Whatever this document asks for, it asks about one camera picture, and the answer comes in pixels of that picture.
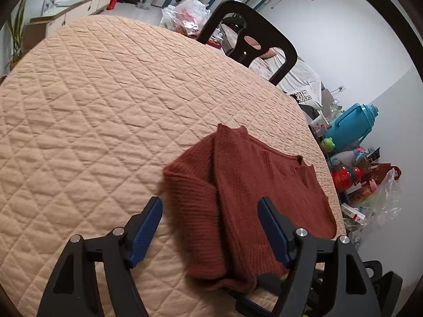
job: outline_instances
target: ribbed knit fabric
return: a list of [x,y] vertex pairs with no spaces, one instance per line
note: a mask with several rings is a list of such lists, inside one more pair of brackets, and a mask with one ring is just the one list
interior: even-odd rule
[[188,275],[203,279],[210,289],[248,292],[257,275],[286,273],[257,216],[261,197],[270,197],[296,227],[317,237],[335,237],[335,220],[314,167],[301,156],[270,148],[245,127],[219,125],[163,173],[191,252]]

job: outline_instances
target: blue gripper pad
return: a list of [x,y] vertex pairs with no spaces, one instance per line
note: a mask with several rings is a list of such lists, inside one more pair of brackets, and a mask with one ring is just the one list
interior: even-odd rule
[[141,215],[145,213],[146,215],[143,218],[140,228],[132,239],[132,251],[127,259],[127,263],[130,268],[135,268],[136,265],[145,258],[145,254],[147,253],[154,233],[157,230],[160,219],[162,219],[162,201],[157,197],[151,198]]
[[275,215],[270,210],[266,202],[267,199],[268,198],[261,198],[257,206],[261,226],[263,227],[276,261],[282,263],[285,268],[289,269],[293,264],[293,259],[289,255],[288,239],[279,227]]

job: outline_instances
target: light blue bottle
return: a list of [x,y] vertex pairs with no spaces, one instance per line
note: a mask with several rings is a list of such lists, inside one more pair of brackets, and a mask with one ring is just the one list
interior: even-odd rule
[[335,143],[334,153],[341,152],[346,147],[352,149],[351,144],[356,140],[358,144],[355,142],[355,146],[358,146],[370,133],[378,112],[374,105],[356,103],[333,121],[332,128],[327,131],[325,138],[332,138]]

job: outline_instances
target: diamond stitching pattern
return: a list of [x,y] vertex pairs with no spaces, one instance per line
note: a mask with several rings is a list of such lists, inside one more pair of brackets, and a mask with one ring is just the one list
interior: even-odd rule
[[[164,216],[132,271],[153,317],[233,315],[233,301],[185,276],[188,259],[162,187],[162,168],[216,129],[245,125],[313,163],[343,232],[320,149],[293,99],[193,40],[120,17],[82,18],[33,49],[0,89],[0,282],[36,314],[67,239],[123,225],[152,195]],[[98,264],[105,314],[113,316]],[[274,304],[265,292],[254,294]]]

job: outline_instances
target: silver bolt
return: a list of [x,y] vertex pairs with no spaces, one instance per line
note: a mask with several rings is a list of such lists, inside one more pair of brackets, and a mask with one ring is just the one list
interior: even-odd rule
[[307,236],[308,231],[306,229],[299,228],[296,230],[296,233],[298,236],[304,237],[304,236]]
[[113,229],[113,234],[115,236],[121,236],[121,235],[123,235],[124,232],[125,232],[125,229],[124,228],[115,228],[115,229]]
[[81,236],[80,236],[80,235],[73,235],[73,236],[71,236],[71,238],[70,238],[70,241],[71,241],[72,243],[78,243],[80,240],[81,240]]
[[348,243],[350,243],[350,239],[348,238],[348,237],[346,237],[346,236],[341,236],[341,237],[339,237],[339,240],[341,241],[341,243],[343,243],[343,244],[348,244]]

